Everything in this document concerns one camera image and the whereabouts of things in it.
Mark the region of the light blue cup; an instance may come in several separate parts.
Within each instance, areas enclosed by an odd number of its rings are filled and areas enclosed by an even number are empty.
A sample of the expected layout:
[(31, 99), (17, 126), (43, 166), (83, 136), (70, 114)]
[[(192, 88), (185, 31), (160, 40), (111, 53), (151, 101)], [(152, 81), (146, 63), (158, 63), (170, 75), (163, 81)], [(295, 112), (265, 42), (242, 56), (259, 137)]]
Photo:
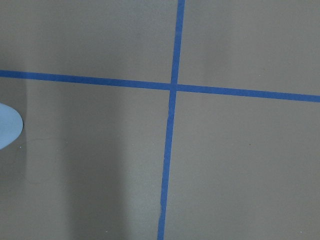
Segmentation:
[(0, 149), (14, 142), (23, 130), (23, 119), (12, 107), (0, 104)]

